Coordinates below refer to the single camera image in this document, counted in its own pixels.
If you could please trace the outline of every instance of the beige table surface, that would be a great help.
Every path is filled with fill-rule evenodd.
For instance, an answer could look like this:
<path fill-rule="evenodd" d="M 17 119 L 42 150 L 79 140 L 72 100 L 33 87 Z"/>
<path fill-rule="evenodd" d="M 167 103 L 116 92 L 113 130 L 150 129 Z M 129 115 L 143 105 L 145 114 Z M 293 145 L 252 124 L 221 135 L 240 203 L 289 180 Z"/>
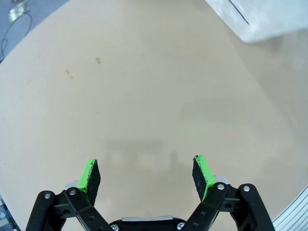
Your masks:
<path fill-rule="evenodd" d="M 108 222 L 187 219 L 197 154 L 275 218 L 308 182 L 307 39 L 243 44 L 203 0 L 69 1 L 0 65 L 0 193 L 20 228 L 88 158 Z"/>

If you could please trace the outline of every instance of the blue floor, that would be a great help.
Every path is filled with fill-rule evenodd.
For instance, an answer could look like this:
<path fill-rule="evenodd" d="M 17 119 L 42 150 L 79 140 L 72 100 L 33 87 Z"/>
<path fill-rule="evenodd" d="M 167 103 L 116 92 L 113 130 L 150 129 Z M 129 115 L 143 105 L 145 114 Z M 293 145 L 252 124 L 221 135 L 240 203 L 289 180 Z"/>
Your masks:
<path fill-rule="evenodd" d="M 30 31 L 67 1 L 68 0 L 28 0 L 27 10 L 32 16 Z M 23 2 L 23 0 L 18 0 L 17 3 L 12 3 L 11 0 L 0 0 L 0 41 L 2 40 L 7 28 L 10 26 L 8 21 L 9 10 L 20 2 Z M 6 57 L 24 38 L 27 30 L 29 29 L 30 22 L 30 17 L 27 15 L 21 16 L 14 22 L 14 25 L 11 27 L 6 36 L 8 42 L 4 50 L 4 57 Z"/>

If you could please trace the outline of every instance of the green gripper pad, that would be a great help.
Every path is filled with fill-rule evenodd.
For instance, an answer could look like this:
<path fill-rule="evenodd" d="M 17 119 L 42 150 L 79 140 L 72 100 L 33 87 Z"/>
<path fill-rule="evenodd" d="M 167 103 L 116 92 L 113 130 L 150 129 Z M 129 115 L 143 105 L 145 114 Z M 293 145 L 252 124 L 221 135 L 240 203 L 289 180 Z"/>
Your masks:
<path fill-rule="evenodd" d="M 192 177 L 199 194 L 199 198 L 203 201 L 208 190 L 216 183 L 210 167 L 206 159 L 202 155 L 196 155 L 193 159 Z"/>
<path fill-rule="evenodd" d="M 83 191 L 92 205 L 95 203 L 98 187 L 101 183 L 101 175 L 97 160 L 89 159 L 83 169 L 77 188 Z"/>

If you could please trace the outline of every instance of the black cable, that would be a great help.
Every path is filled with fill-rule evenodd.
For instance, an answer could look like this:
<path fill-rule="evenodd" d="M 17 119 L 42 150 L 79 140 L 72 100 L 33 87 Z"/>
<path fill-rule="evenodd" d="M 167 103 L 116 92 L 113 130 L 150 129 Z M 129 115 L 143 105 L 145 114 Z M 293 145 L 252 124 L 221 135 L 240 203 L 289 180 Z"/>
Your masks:
<path fill-rule="evenodd" d="M 10 31 L 10 29 L 12 28 L 12 26 L 15 24 L 15 22 L 20 19 L 24 14 L 25 15 L 28 15 L 29 18 L 30 18 L 30 25 L 29 25 L 29 28 L 25 34 L 25 37 L 28 35 L 29 31 L 30 31 L 30 28 L 32 26 L 32 16 L 29 14 L 30 11 L 27 11 L 27 12 L 24 12 L 21 16 L 19 16 L 15 21 L 13 21 L 9 27 L 6 29 L 5 33 L 4 33 L 4 36 L 3 36 L 3 39 L 0 40 L 0 45 L 1 45 L 1 54 L 0 54 L 0 63 L 3 61 L 3 59 L 5 58 L 4 56 L 4 50 L 5 48 L 7 47 L 8 45 L 8 40 L 6 39 L 6 36 L 8 34 L 8 32 Z"/>

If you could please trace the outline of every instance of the white container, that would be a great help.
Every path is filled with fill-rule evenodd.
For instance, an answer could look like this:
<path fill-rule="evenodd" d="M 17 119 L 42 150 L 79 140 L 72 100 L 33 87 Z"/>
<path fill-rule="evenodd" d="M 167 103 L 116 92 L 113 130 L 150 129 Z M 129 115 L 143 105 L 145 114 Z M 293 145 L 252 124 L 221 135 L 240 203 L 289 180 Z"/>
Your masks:
<path fill-rule="evenodd" d="M 307 0 L 206 0 L 247 43 L 308 27 Z"/>

